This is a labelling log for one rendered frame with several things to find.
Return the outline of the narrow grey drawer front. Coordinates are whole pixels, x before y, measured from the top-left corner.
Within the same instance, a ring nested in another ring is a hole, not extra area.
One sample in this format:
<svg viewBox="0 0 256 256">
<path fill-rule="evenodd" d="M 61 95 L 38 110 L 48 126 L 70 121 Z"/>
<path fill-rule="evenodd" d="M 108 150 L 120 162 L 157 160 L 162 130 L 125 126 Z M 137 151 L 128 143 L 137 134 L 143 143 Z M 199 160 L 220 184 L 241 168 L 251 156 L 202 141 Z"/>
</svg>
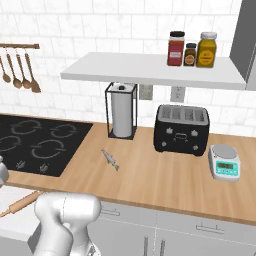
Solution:
<svg viewBox="0 0 256 256">
<path fill-rule="evenodd" d="M 120 216 L 111 216 L 100 213 L 99 221 L 106 221 L 110 224 L 116 224 L 119 227 L 128 225 L 134 227 L 153 228 L 156 226 L 157 213 L 155 210 L 105 201 L 102 201 L 101 205 L 102 209 L 116 209 L 120 212 Z"/>
</svg>

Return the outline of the wide grey drawer front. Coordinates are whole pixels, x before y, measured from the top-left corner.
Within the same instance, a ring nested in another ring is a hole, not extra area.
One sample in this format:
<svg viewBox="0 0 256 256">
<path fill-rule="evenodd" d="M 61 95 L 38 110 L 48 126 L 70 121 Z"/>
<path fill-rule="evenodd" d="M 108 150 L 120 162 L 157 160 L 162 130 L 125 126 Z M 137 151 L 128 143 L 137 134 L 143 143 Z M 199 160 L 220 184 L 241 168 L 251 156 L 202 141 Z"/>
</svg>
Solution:
<svg viewBox="0 0 256 256">
<path fill-rule="evenodd" d="M 201 223 L 203 223 L 204 226 L 210 227 L 218 225 L 219 229 L 225 230 L 225 234 L 197 230 L 196 225 L 200 225 Z M 157 227 L 161 230 L 173 231 L 186 235 L 195 235 L 203 238 L 219 239 L 222 241 L 256 246 L 256 226 L 158 211 Z"/>
</svg>

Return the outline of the wooden rolling pin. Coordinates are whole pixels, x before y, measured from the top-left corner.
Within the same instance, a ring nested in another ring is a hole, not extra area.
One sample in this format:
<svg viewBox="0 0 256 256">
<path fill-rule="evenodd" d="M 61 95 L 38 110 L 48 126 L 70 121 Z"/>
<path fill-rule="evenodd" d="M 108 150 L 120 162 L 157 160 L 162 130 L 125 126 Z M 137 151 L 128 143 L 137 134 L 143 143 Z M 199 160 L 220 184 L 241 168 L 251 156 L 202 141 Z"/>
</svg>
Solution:
<svg viewBox="0 0 256 256">
<path fill-rule="evenodd" d="M 41 192 L 34 191 L 33 193 L 16 201 L 15 203 L 11 204 L 6 211 L 0 213 L 0 218 L 10 213 L 15 214 L 16 212 L 22 210 L 23 208 L 27 207 L 31 203 L 35 202 L 40 195 L 41 195 Z"/>
</svg>

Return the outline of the white open drawer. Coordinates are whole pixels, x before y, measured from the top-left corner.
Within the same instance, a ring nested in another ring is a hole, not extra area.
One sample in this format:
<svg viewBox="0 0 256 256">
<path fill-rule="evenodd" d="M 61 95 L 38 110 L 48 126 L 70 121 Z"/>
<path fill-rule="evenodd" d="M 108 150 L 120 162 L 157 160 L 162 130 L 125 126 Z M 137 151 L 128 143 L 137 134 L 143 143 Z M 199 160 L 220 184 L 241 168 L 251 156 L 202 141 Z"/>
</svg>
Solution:
<svg viewBox="0 0 256 256">
<path fill-rule="evenodd" d="M 0 214 L 10 205 L 33 193 L 33 190 L 3 185 L 0 189 Z M 12 214 L 0 217 L 0 235 L 9 238 L 28 239 L 34 234 L 40 221 L 34 213 L 34 203 Z"/>
</svg>

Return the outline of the white paper towel roll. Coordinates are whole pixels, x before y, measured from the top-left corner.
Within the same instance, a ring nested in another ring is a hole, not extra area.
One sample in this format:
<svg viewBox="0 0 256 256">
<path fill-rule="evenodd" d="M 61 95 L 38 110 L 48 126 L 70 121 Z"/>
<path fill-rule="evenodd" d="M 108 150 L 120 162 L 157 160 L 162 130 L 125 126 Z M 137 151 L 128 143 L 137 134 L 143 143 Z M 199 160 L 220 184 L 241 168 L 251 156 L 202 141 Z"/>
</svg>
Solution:
<svg viewBox="0 0 256 256">
<path fill-rule="evenodd" d="M 113 133 L 117 137 L 132 134 L 131 85 L 114 84 L 111 88 Z"/>
</svg>

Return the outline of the grey fish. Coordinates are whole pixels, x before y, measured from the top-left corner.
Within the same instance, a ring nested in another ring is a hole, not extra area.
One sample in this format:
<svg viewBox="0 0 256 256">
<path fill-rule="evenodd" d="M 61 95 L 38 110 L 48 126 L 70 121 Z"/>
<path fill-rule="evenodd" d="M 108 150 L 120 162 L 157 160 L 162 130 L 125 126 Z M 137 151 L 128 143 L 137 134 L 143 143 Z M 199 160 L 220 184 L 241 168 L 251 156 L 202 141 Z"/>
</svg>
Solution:
<svg viewBox="0 0 256 256">
<path fill-rule="evenodd" d="M 116 164 L 116 161 L 115 159 L 113 158 L 113 156 L 111 156 L 107 151 L 105 151 L 104 149 L 101 150 L 102 153 L 104 154 L 105 158 L 107 159 L 107 163 L 111 164 L 115 169 L 116 171 L 119 170 L 119 166 Z"/>
</svg>

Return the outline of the black toaster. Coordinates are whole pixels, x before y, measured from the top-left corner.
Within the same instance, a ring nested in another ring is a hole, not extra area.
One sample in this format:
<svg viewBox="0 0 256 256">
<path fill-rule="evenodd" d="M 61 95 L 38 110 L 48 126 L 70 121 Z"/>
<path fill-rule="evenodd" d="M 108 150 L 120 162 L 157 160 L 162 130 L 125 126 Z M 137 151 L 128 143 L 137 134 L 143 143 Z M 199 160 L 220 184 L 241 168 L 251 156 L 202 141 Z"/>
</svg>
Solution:
<svg viewBox="0 0 256 256">
<path fill-rule="evenodd" d="M 176 152 L 202 156 L 206 150 L 210 119 L 205 108 L 160 105 L 154 126 L 154 148 L 158 152 Z"/>
</svg>

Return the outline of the black hob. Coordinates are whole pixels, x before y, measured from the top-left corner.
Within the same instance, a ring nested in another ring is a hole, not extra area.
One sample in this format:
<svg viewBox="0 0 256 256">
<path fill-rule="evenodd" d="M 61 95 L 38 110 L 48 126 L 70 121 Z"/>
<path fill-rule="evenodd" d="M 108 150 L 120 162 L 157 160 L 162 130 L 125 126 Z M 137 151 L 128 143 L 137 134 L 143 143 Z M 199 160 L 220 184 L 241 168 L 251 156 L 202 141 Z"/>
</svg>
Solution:
<svg viewBox="0 0 256 256">
<path fill-rule="evenodd" d="M 9 170 L 60 177 L 92 126 L 0 114 L 0 155 Z"/>
</svg>

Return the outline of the red spice jar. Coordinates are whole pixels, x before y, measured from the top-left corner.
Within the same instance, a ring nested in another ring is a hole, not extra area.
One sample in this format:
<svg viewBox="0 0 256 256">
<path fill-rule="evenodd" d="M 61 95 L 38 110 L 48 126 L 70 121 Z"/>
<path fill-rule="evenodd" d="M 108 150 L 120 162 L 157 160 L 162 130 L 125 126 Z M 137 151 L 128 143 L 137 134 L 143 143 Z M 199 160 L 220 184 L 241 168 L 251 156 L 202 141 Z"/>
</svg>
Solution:
<svg viewBox="0 0 256 256">
<path fill-rule="evenodd" d="M 182 64 L 184 49 L 184 31 L 171 31 L 168 42 L 168 66 L 180 66 Z"/>
</svg>

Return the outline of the small brown spice jar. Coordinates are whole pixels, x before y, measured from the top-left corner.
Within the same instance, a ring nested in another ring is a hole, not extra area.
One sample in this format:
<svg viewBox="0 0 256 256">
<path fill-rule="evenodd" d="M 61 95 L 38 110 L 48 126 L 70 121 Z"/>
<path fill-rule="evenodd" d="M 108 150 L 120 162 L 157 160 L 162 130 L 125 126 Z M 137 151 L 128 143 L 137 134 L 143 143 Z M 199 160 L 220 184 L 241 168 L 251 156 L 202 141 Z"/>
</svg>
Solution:
<svg viewBox="0 0 256 256">
<path fill-rule="evenodd" d="M 193 66 L 195 64 L 195 58 L 196 58 L 196 44 L 187 43 L 185 54 L 184 54 L 184 65 Z"/>
</svg>

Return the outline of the wooden spatula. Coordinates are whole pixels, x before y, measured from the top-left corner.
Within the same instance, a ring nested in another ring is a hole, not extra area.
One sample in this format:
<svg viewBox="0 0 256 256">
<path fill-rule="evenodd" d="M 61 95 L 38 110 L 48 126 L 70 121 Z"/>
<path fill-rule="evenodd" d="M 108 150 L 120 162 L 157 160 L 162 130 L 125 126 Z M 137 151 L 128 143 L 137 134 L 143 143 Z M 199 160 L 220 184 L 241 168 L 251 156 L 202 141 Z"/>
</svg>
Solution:
<svg viewBox="0 0 256 256">
<path fill-rule="evenodd" d="M 30 62 L 30 57 L 28 54 L 25 54 L 25 60 L 28 66 L 28 70 L 31 76 L 31 82 L 30 82 L 30 89 L 34 92 L 34 93 L 40 93 L 41 89 L 40 86 L 38 84 L 38 82 L 35 80 L 33 72 L 32 72 L 32 66 L 31 66 L 31 62 Z"/>
</svg>

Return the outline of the white teal kitchen scale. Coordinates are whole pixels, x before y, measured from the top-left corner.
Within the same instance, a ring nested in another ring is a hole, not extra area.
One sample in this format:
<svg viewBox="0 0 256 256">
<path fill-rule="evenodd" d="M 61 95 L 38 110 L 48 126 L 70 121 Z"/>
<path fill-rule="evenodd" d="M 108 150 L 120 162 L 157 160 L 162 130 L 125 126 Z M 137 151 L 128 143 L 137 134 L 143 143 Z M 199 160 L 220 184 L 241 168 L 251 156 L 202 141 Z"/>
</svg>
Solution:
<svg viewBox="0 0 256 256">
<path fill-rule="evenodd" d="M 234 147 L 226 144 L 211 145 L 208 160 L 214 179 L 232 182 L 240 179 L 241 161 Z"/>
</svg>

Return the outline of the yellow spice jar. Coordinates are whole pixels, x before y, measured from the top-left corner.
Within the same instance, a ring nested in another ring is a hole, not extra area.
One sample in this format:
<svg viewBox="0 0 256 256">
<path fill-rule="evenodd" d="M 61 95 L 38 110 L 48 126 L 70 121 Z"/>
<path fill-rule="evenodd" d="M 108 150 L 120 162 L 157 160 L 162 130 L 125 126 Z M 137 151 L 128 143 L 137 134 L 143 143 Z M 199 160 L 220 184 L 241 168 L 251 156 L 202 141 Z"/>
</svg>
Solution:
<svg viewBox="0 0 256 256">
<path fill-rule="evenodd" d="M 197 47 L 196 66 L 204 68 L 212 68 L 214 65 L 216 54 L 216 32 L 202 32 L 201 40 Z"/>
</svg>

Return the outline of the grey cupboard door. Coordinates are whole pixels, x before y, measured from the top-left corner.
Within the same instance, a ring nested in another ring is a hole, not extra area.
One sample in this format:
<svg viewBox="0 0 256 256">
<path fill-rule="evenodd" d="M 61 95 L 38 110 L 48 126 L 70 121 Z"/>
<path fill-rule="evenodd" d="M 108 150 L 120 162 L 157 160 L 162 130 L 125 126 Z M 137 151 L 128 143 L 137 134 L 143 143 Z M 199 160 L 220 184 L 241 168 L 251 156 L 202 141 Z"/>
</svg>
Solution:
<svg viewBox="0 0 256 256">
<path fill-rule="evenodd" d="M 256 246 L 207 238 L 174 237 L 165 240 L 164 256 L 256 256 Z"/>
<path fill-rule="evenodd" d="M 88 232 L 101 256 L 143 256 L 144 237 L 148 237 L 148 255 L 154 254 L 154 228 L 117 226 L 106 221 L 91 223 Z"/>
</svg>

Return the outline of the small wooden spoon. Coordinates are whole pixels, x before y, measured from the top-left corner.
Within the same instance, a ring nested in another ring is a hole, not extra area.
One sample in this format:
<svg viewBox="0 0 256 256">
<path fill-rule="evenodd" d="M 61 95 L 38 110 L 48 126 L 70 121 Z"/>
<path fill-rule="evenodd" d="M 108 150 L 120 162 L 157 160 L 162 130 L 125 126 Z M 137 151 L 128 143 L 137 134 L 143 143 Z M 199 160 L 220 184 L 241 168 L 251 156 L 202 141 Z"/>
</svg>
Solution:
<svg viewBox="0 0 256 256">
<path fill-rule="evenodd" d="M 10 77 L 7 75 L 7 73 L 5 72 L 5 69 L 4 69 L 4 65 L 3 65 L 3 62 L 2 62 L 1 56 L 0 56 L 0 66 L 1 66 L 2 71 L 3 71 L 3 80 L 4 80 L 6 83 L 10 83 L 10 82 L 11 82 L 11 79 L 10 79 Z"/>
</svg>

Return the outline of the grey wall socket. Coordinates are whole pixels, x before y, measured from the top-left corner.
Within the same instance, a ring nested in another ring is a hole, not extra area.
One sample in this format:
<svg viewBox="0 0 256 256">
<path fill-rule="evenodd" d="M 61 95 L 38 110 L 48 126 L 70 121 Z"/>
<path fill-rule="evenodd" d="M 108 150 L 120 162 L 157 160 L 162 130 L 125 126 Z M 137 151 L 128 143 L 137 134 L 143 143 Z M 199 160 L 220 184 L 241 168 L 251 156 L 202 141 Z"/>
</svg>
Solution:
<svg viewBox="0 0 256 256">
<path fill-rule="evenodd" d="M 152 85 L 139 85 L 139 99 L 152 100 L 153 99 L 153 86 Z"/>
</svg>

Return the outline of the white wall socket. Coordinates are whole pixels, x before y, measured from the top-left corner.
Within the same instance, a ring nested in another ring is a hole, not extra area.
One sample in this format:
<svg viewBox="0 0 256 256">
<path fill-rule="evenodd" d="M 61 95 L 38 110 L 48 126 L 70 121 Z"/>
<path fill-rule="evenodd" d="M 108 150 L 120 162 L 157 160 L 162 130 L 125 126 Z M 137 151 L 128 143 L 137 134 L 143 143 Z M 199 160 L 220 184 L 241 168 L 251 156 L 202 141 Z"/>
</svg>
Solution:
<svg viewBox="0 0 256 256">
<path fill-rule="evenodd" d="M 173 86 L 171 88 L 171 102 L 183 103 L 185 98 L 185 87 Z"/>
</svg>

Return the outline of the white wall shelf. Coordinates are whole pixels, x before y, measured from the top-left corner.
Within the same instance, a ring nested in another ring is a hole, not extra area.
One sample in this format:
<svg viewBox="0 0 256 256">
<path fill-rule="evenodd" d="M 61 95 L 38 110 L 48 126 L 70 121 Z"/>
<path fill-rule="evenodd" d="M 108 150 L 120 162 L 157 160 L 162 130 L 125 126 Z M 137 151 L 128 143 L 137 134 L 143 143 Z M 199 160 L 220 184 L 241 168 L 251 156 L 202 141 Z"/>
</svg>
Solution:
<svg viewBox="0 0 256 256">
<path fill-rule="evenodd" d="M 229 58 L 213 68 L 168 66 L 165 55 L 90 52 L 60 74 L 62 79 L 244 90 L 246 82 Z"/>
</svg>

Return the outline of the wooden wall rail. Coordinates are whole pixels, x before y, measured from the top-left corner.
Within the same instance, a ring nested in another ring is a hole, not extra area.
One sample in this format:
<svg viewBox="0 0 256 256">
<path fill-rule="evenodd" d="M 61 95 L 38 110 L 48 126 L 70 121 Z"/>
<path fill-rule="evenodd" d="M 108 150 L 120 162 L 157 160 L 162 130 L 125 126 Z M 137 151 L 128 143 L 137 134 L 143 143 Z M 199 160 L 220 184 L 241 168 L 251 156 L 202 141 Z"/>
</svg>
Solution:
<svg viewBox="0 0 256 256">
<path fill-rule="evenodd" d="M 39 44 L 0 43 L 0 48 L 40 49 Z"/>
</svg>

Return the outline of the grey wall cupboard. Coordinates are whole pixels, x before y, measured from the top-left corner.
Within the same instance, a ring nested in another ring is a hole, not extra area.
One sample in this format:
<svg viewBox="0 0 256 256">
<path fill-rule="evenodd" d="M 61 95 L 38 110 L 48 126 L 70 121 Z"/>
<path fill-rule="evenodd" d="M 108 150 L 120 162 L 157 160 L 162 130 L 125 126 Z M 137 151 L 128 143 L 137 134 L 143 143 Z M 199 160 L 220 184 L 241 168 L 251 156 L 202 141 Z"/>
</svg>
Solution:
<svg viewBox="0 0 256 256">
<path fill-rule="evenodd" d="M 230 59 L 246 82 L 256 91 L 256 0 L 242 0 Z"/>
</svg>

